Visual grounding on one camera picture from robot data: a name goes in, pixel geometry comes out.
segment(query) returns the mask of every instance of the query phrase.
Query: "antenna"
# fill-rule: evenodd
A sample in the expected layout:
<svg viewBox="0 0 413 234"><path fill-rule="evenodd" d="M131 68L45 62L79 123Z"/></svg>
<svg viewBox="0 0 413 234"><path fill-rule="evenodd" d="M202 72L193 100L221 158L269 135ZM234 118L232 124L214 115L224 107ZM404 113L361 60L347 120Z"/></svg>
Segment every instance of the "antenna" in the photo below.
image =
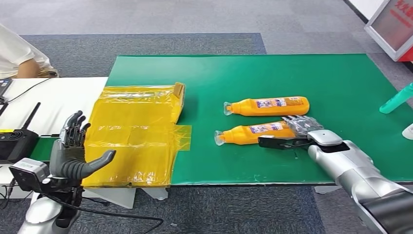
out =
<svg viewBox="0 0 413 234"><path fill-rule="evenodd" d="M27 127L29 127L30 122L32 121L33 117L35 116L36 112L38 111L38 107L40 106L40 102L38 102L35 106L35 108L33 109L33 111L31 112L31 114L29 115L29 117L27 118L26 122L24 123L22 129L27 129Z"/></svg>
<svg viewBox="0 0 413 234"><path fill-rule="evenodd" d="M1 116L1 115L3 114L3 112L6 110L6 108L7 108L8 105L9 105L8 103L3 104L3 106L2 106L1 109L0 109L0 116Z"/></svg>

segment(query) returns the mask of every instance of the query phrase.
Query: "white shirt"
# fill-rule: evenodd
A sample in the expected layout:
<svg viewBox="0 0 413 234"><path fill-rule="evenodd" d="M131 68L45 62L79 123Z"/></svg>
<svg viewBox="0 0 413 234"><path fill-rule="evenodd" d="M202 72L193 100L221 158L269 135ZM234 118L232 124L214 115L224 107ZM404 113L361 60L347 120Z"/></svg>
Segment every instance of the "white shirt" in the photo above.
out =
<svg viewBox="0 0 413 234"><path fill-rule="evenodd" d="M44 53L0 24L0 78L17 75L19 65L29 59L34 59L40 68L52 67Z"/></svg>

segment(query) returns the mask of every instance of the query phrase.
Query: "table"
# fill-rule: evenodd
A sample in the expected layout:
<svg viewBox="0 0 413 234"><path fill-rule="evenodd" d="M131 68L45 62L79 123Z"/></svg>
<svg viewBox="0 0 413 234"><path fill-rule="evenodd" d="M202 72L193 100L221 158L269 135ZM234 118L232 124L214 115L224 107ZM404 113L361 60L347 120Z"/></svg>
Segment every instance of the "table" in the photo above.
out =
<svg viewBox="0 0 413 234"><path fill-rule="evenodd" d="M52 135L58 134L65 120L78 110L82 110L85 117L89 118L107 79L107 77L95 77L48 80L9 104L0 116L0 129L21 128L32 108L37 102L41 102L38 112L28 127L29 130L42 135L31 158L48 161L52 144L56 139ZM16 97L44 80L43 78L14 79L4 96ZM13 178L8 166L9 164L0 165L0 186L8 185ZM132 208L135 191L136 189L131 188L87 188L83 195L103 198L123 207ZM23 198L26 195L27 192L16 187L11 198Z"/></svg>
<svg viewBox="0 0 413 234"><path fill-rule="evenodd" d="M401 135L413 111L378 111L396 90L365 54L119 56L106 86L176 81L187 86L178 124L192 125L192 143L177 155L172 185L333 183L301 149L215 145L215 130L280 119L224 116L223 102L285 96L307 97L308 115L352 140L387 178L413 181L413 144Z"/></svg>

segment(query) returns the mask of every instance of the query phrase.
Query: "black cable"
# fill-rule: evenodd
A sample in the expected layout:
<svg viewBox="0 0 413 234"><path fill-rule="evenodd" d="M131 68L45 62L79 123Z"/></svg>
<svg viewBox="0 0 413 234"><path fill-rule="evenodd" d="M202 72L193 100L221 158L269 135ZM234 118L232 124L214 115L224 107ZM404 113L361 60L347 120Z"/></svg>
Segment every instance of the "black cable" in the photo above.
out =
<svg viewBox="0 0 413 234"><path fill-rule="evenodd" d="M6 196L1 194L2 197L4 197L5 201L1 204L4 205L3 207L0 207L0 210L4 210L6 209L7 205L9 204L9 196L8 196L8 191L7 191L7 186L6 185L2 185L2 187L4 187L4 189L6 190Z"/></svg>
<svg viewBox="0 0 413 234"><path fill-rule="evenodd" d="M90 201L92 201L92 202L96 202L96 203L100 203L100 204L102 204L103 206L109 206L111 203L110 202L108 202L108 201L96 201L95 199L92 199L92 198L89 198L89 197L82 197L83 199L87 199L87 200L90 200Z"/></svg>
<svg viewBox="0 0 413 234"><path fill-rule="evenodd" d="M44 83L44 82L46 82L46 81L48 81L48 80L50 80L50 79L51 79L51 78L47 78L47 79L45 79L44 81L39 82L39 83L33 85L32 87L28 88L28 89L27 89L26 91L24 91L23 93L19 94L17 97L15 97L15 98L13 98L13 99L5 102L5 103L10 103L10 102L16 100L17 98L21 97L23 94L27 93L29 90L33 89L34 87L38 86L39 84Z"/></svg>
<svg viewBox="0 0 413 234"><path fill-rule="evenodd" d="M33 191L31 191L31 192L29 192L29 194L28 195L26 195L24 198L22 198L22 199L20 199L20 200L18 200L18 201L9 201L9 202L13 202L13 203L19 203L19 202L22 202L22 201L24 201L26 198L28 198L29 196L30 196L30 194L32 194L33 193Z"/></svg>
<svg viewBox="0 0 413 234"><path fill-rule="evenodd" d="M161 226L164 223L164 220L162 218L156 218L156 217L147 217L147 216L138 216L138 215L131 215L131 214L117 214L117 213L111 213L111 212L104 212L104 211L96 211L96 210L90 210L90 209L86 209L86 208L81 208L81 207L77 207L77 206L73 206L70 204L67 204L66 202L63 202L61 200L59 200L57 197L54 196L50 196L47 194L42 194L43 196L47 197L48 199L55 201L57 203L59 203L62 206L66 206L68 208L74 209L74 210L78 210L78 211L85 211L85 212L90 212L90 213L95 213L95 214L99 214L99 215L109 215L109 216L116 216L116 217L125 217L125 218L136 218L136 219L147 219L147 220L156 220L159 221L158 224L156 224L155 226L151 227L150 229L148 229L146 232L142 233L142 234L147 234L150 231L154 230L155 228Z"/></svg>

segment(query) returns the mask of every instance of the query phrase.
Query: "green mat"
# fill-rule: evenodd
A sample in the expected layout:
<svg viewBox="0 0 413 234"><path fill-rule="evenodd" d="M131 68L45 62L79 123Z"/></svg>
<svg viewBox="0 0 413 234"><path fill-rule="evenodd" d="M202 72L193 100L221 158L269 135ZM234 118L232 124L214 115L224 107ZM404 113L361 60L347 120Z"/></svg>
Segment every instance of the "green mat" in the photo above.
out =
<svg viewBox="0 0 413 234"><path fill-rule="evenodd" d="M57 137L41 137L30 158L37 161L49 161L55 140L57 140Z"/></svg>
<svg viewBox="0 0 413 234"><path fill-rule="evenodd" d="M396 90L364 54L119 56L107 86L176 81L187 86L179 124L192 125L192 144L178 153L173 185L331 182L301 149L215 145L215 130L280 120L224 116L223 102L284 96L307 97L308 115L356 143L389 179L413 180L413 144L401 135L412 109L403 104L389 115L378 112Z"/></svg>

